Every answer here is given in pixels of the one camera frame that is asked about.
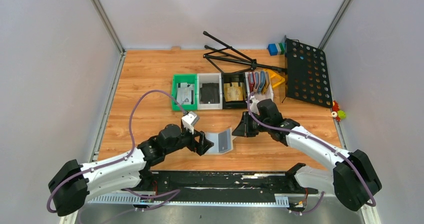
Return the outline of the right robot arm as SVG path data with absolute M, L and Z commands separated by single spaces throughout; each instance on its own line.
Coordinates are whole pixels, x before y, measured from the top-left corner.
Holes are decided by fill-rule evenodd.
M 233 136 L 255 137 L 266 132 L 274 141 L 305 153 L 326 168 L 323 171 L 301 164 L 294 171 L 301 187 L 334 194 L 352 211 L 364 205 L 376 206 L 374 195 L 382 189 L 382 184 L 365 152 L 348 151 L 323 141 L 298 122 L 284 118 L 270 99 L 259 101 L 256 107 L 257 112 L 248 109 L 242 114 Z

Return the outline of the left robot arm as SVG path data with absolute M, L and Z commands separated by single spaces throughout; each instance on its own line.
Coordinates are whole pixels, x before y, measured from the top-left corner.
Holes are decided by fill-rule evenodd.
M 100 195 L 150 185 L 151 167 L 163 162 L 168 154 L 187 148 L 202 156 L 212 148 L 214 143 L 205 135 L 169 124 L 158 135 L 123 154 L 89 163 L 69 160 L 48 183 L 47 209 L 66 216 Z

